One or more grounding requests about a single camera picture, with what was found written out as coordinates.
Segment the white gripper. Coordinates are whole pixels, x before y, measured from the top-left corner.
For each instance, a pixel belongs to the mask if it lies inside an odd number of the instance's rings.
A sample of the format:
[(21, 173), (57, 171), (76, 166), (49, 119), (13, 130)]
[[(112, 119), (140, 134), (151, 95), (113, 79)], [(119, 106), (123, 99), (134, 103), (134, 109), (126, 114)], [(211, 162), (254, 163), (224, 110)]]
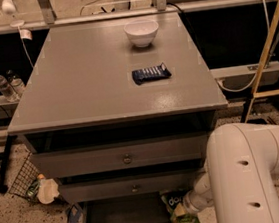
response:
[(180, 203), (176, 206), (174, 214), (178, 217), (185, 215), (187, 212), (196, 215), (204, 209), (204, 199), (191, 190), (184, 196), (183, 204)]

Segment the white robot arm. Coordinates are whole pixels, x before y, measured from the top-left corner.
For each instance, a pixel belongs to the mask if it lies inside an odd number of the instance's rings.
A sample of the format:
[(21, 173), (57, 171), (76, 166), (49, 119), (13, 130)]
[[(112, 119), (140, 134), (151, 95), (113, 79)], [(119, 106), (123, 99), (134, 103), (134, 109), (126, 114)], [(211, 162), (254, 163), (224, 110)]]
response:
[(213, 206), (218, 223), (279, 223), (279, 125), (230, 123), (207, 143), (205, 172), (174, 214)]

